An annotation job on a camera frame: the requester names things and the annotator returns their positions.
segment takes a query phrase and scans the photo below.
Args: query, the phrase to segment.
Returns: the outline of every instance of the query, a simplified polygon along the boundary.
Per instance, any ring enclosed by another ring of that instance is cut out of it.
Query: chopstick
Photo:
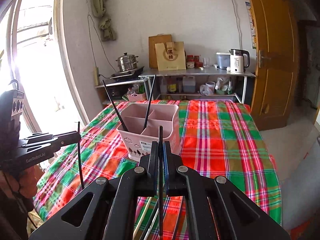
[[[144,208],[143,213],[142,213],[142,215],[141,215],[141,218],[140,218],[140,220],[139,220],[139,222],[138,222],[138,224],[137,224],[137,227],[136,227],[136,229],[135,229],[134,232],[133,232],[133,238],[132,238],[132,239],[134,239],[134,238],[136,237],[136,235],[137,235],[137,233],[138,233],[138,231],[139,231],[139,228],[140,228],[140,226],[141,226],[141,224],[142,224],[142,221],[144,220],[144,217],[146,216],[146,213],[147,213],[148,208],[149,208],[149,206],[150,206],[151,199],[152,199],[152,197],[149,197],[148,202],[147,202],[147,204],[146,204],[146,207]]]
[[[140,236],[140,240],[144,240],[144,238],[146,237],[147,233],[149,232],[149,228],[150,228],[150,225],[154,219],[154,217],[157,217],[157,212],[158,212],[158,205],[159,205],[159,199],[157,199],[157,202],[155,204],[155,206],[153,207],[153,210],[152,210],[152,213],[149,217],[149,220],[147,222],[147,225],[146,227],[144,228],[143,232],[142,232],[142,235]]]
[[[159,236],[160,239],[163,237],[163,155],[162,155],[162,148],[163,148],[163,127],[159,126],[159,169],[158,169],[158,177],[159,177]]]
[[[122,124],[123,130],[126,131],[126,132],[128,132],[128,129],[127,129],[127,127],[125,126],[124,121],[122,120],[122,118],[121,118],[121,116],[120,116],[120,114],[119,114],[119,112],[118,112],[118,109],[117,109],[115,103],[113,102],[113,100],[111,99],[111,97],[110,97],[110,95],[109,95],[109,93],[108,93],[106,83],[104,82],[104,80],[102,80],[102,82],[103,82],[104,88],[105,88],[105,90],[106,90],[106,92],[107,92],[107,95],[108,95],[108,97],[109,97],[109,100],[111,101],[111,103],[112,103],[112,105],[113,105],[113,108],[115,109],[116,114],[117,114],[117,116],[118,116],[118,118],[119,118],[119,120],[120,120],[120,122],[121,122],[121,124]]]
[[[177,236],[178,226],[179,226],[179,219],[180,219],[181,212],[182,212],[183,199],[184,199],[184,197],[181,198],[181,204],[180,204],[180,208],[179,208],[179,212],[178,212],[177,222],[176,222],[176,225],[174,227],[173,234],[172,234],[172,240],[175,240],[176,236]]]
[[[147,232],[144,240],[147,240],[147,239],[148,239],[148,237],[149,237],[149,235],[150,235],[150,232],[151,232],[151,230],[152,230],[152,228],[153,228],[153,225],[155,224],[156,219],[157,219],[157,217],[158,217],[158,212],[159,212],[159,210],[157,209],[156,214],[155,214],[155,217],[154,217],[153,220],[152,220],[152,223],[151,223],[151,225],[150,225],[150,227],[149,227],[149,230],[148,230],[148,232]]]
[[[146,113],[146,118],[145,118],[145,121],[144,121],[143,130],[145,128],[147,128],[148,117],[149,117],[149,112],[150,112],[150,105],[151,105],[151,100],[152,100],[153,86],[155,85],[155,80],[156,80],[156,75],[153,78],[152,88],[151,88],[150,96],[149,96],[149,104],[148,104],[148,108],[147,108],[147,113]]]
[[[80,134],[80,122],[78,122],[78,134]],[[81,153],[80,153],[80,141],[78,141],[78,143],[77,143],[77,148],[78,148],[78,166],[79,166],[80,182],[81,182],[81,188],[82,188],[82,190],[84,190],[82,165],[81,165]]]

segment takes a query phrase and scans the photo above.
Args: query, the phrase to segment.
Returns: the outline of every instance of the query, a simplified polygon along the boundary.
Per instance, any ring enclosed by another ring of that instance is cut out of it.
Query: pink plastic basket
[[[137,101],[146,101],[147,96],[146,93],[143,94],[133,94],[133,95],[128,95],[128,99],[130,102],[137,102]]]
[[[143,130],[148,104],[131,104],[120,115],[128,129],[120,125],[117,130],[129,153],[129,158],[139,161],[151,152],[153,141],[158,142],[159,126],[163,127],[163,141],[170,141],[171,150],[179,154],[179,107],[177,105],[151,104],[147,127]]]

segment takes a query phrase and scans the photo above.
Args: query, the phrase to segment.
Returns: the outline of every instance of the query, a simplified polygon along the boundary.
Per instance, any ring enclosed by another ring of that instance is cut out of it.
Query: electric kettle
[[[246,50],[232,49],[230,50],[230,72],[233,74],[243,74],[244,69],[250,65],[250,54]],[[247,55],[247,65],[244,65],[244,56]]]

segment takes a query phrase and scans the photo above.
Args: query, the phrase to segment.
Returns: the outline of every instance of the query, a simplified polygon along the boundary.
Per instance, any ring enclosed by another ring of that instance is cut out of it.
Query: plaid tablecloth
[[[257,130],[248,107],[230,102],[154,101],[155,104],[179,105],[180,155],[184,165],[201,175],[226,176],[276,222],[281,223],[281,196],[273,157]],[[118,105],[119,111],[128,103]],[[137,166],[128,158],[127,150],[116,131],[119,119],[112,106],[105,108],[82,131],[81,161],[85,185],[95,178],[113,179]],[[76,146],[68,146],[47,169],[38,182],[34,205],[45,221],[81,191]],[[138,199],[136,224],[147,198]],[[156,203],[152,199],[136,239]],[[164,239],[171,239],[181,197],[164,200]],[[176,239],[187,239],[185,206],[183,205]],[[156,239],[155,223],[149,239]]]

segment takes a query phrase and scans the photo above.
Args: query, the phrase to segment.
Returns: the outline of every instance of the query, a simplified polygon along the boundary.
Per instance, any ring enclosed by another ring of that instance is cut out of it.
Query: green container
[[[216,93],[217,93],[217,95],[221,95],[221,96],[223,96],[223,95],[226,95],[226,91],[222,91],[222,90],[216,90]]]

